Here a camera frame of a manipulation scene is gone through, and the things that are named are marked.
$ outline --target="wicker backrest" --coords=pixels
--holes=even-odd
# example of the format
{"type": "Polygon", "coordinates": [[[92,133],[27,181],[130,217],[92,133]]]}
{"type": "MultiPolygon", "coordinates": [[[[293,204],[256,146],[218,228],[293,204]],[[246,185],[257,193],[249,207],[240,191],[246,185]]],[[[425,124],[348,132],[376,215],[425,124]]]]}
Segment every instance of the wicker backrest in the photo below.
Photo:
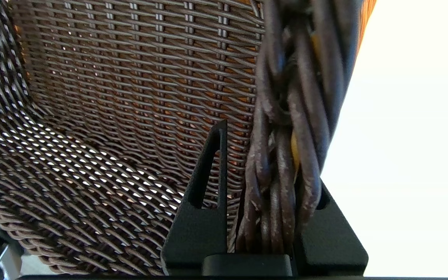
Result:
{"type": "MultiPolygon", "coordinates": [[[[220,119],[231,224],[261,23],[256,1],[0,2],[2,228],[57,273],[160,275],[161,246],[220,119]]],[[[216,186],[214,168],[206,207],[216,186]]]]}
{"type": "Polygon", "coordinates": [[[185,180],[209,128],[228,119],[229,188],[240,189],[262,32],[258,3],[24,0],[11,6],[31,92],[57,124],[84,131],[85,142],[108,139],[107,147],[156,162],[140,167],[185,180]]]}

